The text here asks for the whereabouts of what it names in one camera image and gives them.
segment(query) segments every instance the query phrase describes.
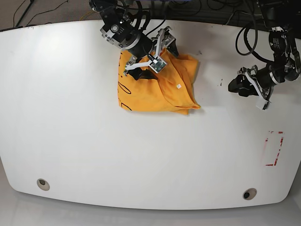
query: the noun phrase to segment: yellow fabric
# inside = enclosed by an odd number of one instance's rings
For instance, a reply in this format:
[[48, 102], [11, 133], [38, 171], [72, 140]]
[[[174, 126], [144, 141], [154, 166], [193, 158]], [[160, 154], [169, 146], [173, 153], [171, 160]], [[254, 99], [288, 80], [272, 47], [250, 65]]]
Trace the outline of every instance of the yellow fabric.
[[198, 61], [189, 55], [175, 58], [166, 49], [161, 57], [167, 66], [158, 74], [157, 80], [139, 79], [123, 75], [131, 54], [123, 51], [119, 60], [118, 100], [119, 106], [131, 111], [164, 112], [188, 114], [189, 109], [199, 109], [192, 93], [192, 83]]

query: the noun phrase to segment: white table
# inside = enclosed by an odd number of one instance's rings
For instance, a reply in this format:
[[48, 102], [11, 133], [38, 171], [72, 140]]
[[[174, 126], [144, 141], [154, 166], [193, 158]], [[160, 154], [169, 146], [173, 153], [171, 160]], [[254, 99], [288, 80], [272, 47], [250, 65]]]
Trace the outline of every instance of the white table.
[[[101, 37], [102, 25], [0, 33], [0, 157], [13, 189], [160, 210], [254, 206], [287, 196], [301, 160], [300, 81], [277, 86], [261, 111], [256, 97], [228, 92], [240, 67], [264, 66], [236, 53], [239, 28], [166, 21], [179, 51], [201, 62], [194, 93], [202, 109], [189, 116], [125, 111], [117, 99], [119, 50]], [[257, 51], [272, 57], [265, 32]], [[277, 165], [266, 166], [281, 137]], [[49, 191], [38, 188], [39, 178]], [[246, 201], [249, 188], [257, 195]]]

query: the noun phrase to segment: white tabletop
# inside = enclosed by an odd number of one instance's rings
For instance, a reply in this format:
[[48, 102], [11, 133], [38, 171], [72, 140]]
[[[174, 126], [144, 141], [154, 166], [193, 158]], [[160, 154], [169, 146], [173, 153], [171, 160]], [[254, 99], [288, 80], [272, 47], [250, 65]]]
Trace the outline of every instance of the white tabletop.
[[[117, 98], [119, 49], [101, 37], [102, 25], [0, 33], [0, 157], [13, 189], [160, 210], [253, 206], [287, 196], [301, 160], [300, 81], [277, 86], [261, 111], [256, 97], [228, 92], [240, 67], [264, 66], [236, 53], [239, 28], [166, 21], [179, 52], [200, 60], [194, 94], [202, 109], [189, 116], [125, 111]], [[265, 32], [257, 51], [272, 58]], [[277, 165], [266, 166], [281, 137]], [[49, 191], [38, 188], [39, 178]], [[257, 195], [246, 201], [249, 188]]]

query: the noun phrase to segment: orange cloth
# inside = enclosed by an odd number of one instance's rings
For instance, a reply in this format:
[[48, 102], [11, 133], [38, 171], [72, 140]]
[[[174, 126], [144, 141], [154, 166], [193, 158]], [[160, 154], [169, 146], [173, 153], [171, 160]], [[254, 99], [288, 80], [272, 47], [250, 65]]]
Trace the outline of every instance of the orange cloth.
[[123, 51], [120, 54], [118, 76], [119, 106], [130, 111], [164, 112], [172, 111], [188, 114], [188, 110], [199, 109], [192, 93], [192, 83], [198, 61], [189, 55], [175, 58], [166, 49], [161, 57], [167, 62], [163, 70], [156, 74], [155, 79], [135, 80], [129, 74], [123, 75], [126, 62], [131, 54]]

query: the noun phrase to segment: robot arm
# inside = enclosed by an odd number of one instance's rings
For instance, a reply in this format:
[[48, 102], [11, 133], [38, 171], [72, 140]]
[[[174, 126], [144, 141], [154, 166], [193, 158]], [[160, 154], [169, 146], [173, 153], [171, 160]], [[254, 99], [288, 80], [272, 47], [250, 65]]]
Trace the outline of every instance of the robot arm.
[[[155, 79], [156, 76], [150, 70], [142, 70], [141, 67], [149, 66], [152, 71], [159, 73], [167, 65], [160, 57], [163, 48], [167, 48], [176, 57], [179, 55], [175, 38], [169, 33], [170, 27], [160, 29], [156, 37], [148, 38], [143, 31], [151, 20], [150, 12], [143, 11], [140, 1], [137, 0], [138, 13], [132, 15], [127, 11], [127, 3], [124, 0], [121, 2], [123, 6], [118, 5], [117, 0], [89, 0], [90, 7], [99, 12], [103, 19], [104, 26], [100, 30], [102, 36], [109, 43], [132, 54], [124, 75], [130, 74], [135, 80]], [[146, 16], [146, 20], [139, 28], [143, 15]], [[139, 63], [145, 56], [149, 61]]]
[[[259, 96], [257, 107], [265, 110], [269, 106], [269, 98], [274, 86], [285, 81], [296, 80], [301, 73], [300, 54], [296, 47], [292, 23], [299, 11], [295, 1], [290, 0], [259, 0], [265, 26], [269, 28], [269, 45], [274, 51], [274, 61], [269, 61], [252, 53], [259, 60], [267, 63], [266, 67], [258, 70], [254, 65], [251, 69], [241, 68], [238, 76], [228, 86], [229, 92], [238, 93], [242, 97]], [[244, 40], [251, 24], [245, 26]]]

